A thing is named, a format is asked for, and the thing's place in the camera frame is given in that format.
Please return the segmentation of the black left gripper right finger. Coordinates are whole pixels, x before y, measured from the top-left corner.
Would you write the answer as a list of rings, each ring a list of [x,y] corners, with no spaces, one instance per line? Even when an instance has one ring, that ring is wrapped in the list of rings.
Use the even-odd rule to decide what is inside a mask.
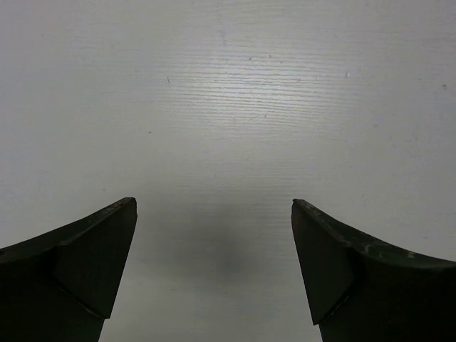
[[[324,341],[453,341],[455,263],[403,249],[302,199],[291,226]]]

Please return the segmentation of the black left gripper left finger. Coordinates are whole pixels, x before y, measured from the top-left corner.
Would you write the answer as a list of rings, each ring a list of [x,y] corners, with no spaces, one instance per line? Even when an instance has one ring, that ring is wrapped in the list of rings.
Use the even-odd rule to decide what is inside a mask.
[[[2,341],[98,341],[137,222],[126,197],[1,249]]]

